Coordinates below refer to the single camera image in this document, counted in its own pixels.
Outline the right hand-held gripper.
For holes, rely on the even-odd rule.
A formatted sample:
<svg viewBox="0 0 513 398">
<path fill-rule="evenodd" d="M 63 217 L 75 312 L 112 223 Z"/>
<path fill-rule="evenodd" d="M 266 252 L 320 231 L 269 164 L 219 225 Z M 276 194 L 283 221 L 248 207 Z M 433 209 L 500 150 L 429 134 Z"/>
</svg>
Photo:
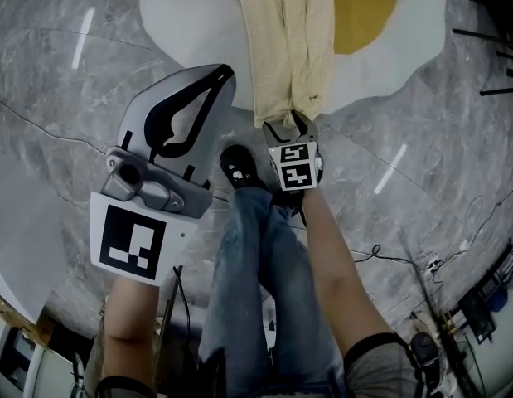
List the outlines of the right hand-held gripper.
<svg viewBox="0 0 513 398">
<path fill-rule="evenodd" d="M 280 138 L 273 125 L 264 122 L 262 130 L 271 165 L 283 191 L 295 192 L 315 188 L 322 178 L 323 160 L 319 153 L 318 128 L 304 114 L 292 111 L 299 135 L 296 143 Z"/>
</svg>

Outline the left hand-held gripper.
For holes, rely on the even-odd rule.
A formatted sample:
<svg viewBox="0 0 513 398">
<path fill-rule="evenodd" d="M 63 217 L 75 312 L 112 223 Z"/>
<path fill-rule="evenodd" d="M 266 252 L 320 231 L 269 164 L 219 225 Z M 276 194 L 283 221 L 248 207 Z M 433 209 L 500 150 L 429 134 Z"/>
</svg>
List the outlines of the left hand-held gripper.
<svg viewBox="0 0 513 398">
<path fill-rule="evenodd" d="M 179 70 L 132 99 L 119 148 L 107 157 L 107 180 L 90 196 L 93 265 L 162 285 L 211 205 L 208 177 L 235 91 L 228 65 L 206 65 Z M 173 119 L 201 95 L 197 114 L 181 119 L 186 138 L 174 143 Z M 152 163 L 156 158 L 169 168 Z"/>
</svg>

